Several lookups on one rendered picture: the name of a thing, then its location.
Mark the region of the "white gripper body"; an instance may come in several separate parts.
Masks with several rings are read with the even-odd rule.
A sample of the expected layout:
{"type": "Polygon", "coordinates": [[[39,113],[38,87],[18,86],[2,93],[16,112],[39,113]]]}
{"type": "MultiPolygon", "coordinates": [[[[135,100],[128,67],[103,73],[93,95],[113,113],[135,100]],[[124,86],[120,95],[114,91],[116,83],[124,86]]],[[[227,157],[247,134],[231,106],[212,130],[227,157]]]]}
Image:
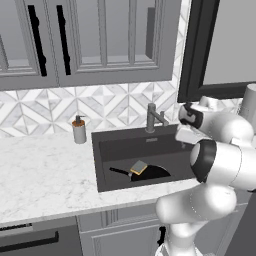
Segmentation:
{"type": "Polygon", "coordinates": [[[180,124],[177,127],[175,139],[183,143],[196,144],[202,139],[202,136],[194,127],[180,124]]]}

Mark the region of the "black frying pan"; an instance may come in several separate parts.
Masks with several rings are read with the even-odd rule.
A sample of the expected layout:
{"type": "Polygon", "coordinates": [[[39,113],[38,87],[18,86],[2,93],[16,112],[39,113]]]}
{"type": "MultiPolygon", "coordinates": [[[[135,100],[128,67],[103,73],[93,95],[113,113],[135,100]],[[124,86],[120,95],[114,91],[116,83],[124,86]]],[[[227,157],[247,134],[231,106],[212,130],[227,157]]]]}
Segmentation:
{"type": "Polygon", "coordinates": [[[144,181],[144,180],[170,176],[170,173],[166,169],[156,165],[148,165],[148,167],[143,171],[141,175],[136,175],[135,173],[132,173],[130,170],[125,171],[125,170],[121,170],[113,167],[110,167],[109,170],[116,173],[127,175],[130,178],[131,182],[144,181]]]}

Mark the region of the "yellow and grey sponge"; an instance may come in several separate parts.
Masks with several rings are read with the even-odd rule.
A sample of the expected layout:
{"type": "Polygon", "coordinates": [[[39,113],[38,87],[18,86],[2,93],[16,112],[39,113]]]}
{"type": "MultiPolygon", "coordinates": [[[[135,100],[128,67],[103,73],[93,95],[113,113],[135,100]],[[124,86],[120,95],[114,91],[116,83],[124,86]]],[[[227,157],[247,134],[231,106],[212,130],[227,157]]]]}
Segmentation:
{"type": "Polygon", "coordinates": [[[136,175],[141,175],[143,173],[143,171],[148,167],[148,165],[141,161],[138,160],[131,168],[130,171],[132,173],[135,173],[136,175]]]}

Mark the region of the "dark grey sink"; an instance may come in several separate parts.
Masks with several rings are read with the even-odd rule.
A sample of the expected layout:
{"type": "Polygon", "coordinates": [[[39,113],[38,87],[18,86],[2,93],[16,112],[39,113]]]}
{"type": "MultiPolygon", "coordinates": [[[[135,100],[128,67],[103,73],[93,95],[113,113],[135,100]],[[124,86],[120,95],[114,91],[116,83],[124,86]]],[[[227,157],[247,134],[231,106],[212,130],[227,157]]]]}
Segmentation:
{"type": "Polygon", "coordinates": [[[92,133],[98,191],[193,179],[189,163],[193,146],[185,143],[182,149],[181,142],[175,139],[176,129],[177,124],[158,126],[153,133],[147,133],[144,127],[92,133]],[[113,167],[129,171],[138,160],[163,167],[170,176],[131,182],[127,175],[109,170],[113,167]]]}

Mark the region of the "grey metal tap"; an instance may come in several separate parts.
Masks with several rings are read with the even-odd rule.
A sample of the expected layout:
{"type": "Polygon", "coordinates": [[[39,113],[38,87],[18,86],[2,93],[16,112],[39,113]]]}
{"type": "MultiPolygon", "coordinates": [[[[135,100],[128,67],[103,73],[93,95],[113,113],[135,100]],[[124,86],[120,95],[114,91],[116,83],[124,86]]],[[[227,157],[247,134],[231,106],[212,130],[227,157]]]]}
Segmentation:
{"type": "Polygon", "coordinates": [[[149,103],[147,106],[147,122],[145,131],[147,133],[153,133],[155,131],[155,122],[158,121],[163,126],[168,126],[169,122],[164,117],[164,112],[156,112],[156,105],[154,103],[149,103]]]}

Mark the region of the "grey cylinder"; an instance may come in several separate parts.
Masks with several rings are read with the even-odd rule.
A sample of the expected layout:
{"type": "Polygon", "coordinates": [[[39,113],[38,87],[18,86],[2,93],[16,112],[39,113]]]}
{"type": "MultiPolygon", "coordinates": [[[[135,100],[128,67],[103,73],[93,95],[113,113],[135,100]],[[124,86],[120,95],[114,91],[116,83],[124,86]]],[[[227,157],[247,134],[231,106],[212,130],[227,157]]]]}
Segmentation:
{"type": "Polygon", "coordinates": [[[256,83],[247,85],[239,114],[256,127],[256,83]]]}

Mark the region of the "black framed window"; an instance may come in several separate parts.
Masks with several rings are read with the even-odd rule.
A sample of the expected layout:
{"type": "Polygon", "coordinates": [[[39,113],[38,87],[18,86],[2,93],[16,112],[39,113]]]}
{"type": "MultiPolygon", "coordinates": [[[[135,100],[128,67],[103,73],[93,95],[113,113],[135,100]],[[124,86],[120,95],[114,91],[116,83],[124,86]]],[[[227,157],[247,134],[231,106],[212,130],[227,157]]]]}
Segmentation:
{"type": "Polygon", "coordinates": [[[242,98],[249,81],[204,85],[220,0],[192,0],[177,101],[242,98]]]}

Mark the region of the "grey false drawer front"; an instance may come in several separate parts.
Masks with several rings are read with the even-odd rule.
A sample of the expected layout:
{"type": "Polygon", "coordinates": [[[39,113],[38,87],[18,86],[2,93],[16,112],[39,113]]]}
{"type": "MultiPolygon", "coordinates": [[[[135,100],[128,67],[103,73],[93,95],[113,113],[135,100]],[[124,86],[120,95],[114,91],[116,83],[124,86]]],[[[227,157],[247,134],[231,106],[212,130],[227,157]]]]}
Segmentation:
{"type": "Polygon", "coordinates": [[[155,204],[147,204],[80,215],[77,222],[79,230],[87,232],[155,218],[155,204]]]}

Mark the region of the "grey soap dispenser, orange collar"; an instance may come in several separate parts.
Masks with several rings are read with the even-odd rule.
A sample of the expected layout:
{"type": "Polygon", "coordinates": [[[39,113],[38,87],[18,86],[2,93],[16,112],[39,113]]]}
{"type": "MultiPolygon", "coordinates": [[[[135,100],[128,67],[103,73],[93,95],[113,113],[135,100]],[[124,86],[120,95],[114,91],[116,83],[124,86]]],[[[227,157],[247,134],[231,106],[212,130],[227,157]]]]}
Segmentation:
{"type": "Polygon", "coordinates": [[[86,126],[82,116],[77,115],[72,122],[74,142],[76,144],[84,144],[87,141],[86,126]]]}

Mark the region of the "grey base cupboard door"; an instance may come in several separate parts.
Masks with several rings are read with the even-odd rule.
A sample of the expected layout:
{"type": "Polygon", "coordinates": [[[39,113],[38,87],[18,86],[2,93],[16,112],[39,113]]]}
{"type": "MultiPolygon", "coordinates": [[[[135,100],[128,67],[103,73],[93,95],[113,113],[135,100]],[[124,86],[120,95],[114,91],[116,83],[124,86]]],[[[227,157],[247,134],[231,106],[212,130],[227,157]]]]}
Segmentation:
{"type": "Polygon", "coordinates": [[[83,256],[154,256],[160,226],[153,220],[82,232],[83,256]]]}

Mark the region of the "grey glazed cupboard door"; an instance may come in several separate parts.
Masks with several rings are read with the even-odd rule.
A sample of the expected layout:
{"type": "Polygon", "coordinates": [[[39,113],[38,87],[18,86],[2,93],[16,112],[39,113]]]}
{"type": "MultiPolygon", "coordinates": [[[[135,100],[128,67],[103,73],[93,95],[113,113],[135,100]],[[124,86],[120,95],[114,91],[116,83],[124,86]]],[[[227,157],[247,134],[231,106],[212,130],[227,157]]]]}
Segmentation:
{"type": "Polygon", "coordinates": [[[59,84],[107,85],[172,78],[181,0],[46,0],[59,84]],[[71,75],[56,6],[62,5],[71,75]]]}

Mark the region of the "dark grey dishwasher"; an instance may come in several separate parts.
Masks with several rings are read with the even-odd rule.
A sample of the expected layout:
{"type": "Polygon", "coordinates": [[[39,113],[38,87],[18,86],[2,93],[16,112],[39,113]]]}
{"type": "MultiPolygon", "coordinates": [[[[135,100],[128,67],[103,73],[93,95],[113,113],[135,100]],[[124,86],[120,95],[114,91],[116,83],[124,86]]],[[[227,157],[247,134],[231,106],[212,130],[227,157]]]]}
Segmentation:
{"type": "Polygon", "coordinates": [[[83,256],[76,218],[1,227],[0,256],[83,256]]]}

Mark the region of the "grey panelled cupboard door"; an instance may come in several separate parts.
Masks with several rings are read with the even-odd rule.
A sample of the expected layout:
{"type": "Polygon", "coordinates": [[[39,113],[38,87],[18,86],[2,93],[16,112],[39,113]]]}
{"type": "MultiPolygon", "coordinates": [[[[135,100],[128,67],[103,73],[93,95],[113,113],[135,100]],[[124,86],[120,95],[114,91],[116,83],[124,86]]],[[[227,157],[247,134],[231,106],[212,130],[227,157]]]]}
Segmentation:
{"type": "Polygon", "coordinates": [[[0,91],[57,86],[46,0],[0,0],[0,91]],[[46,77],[40,73],[28,5],[35,6],[40,22],[46,77]]]}

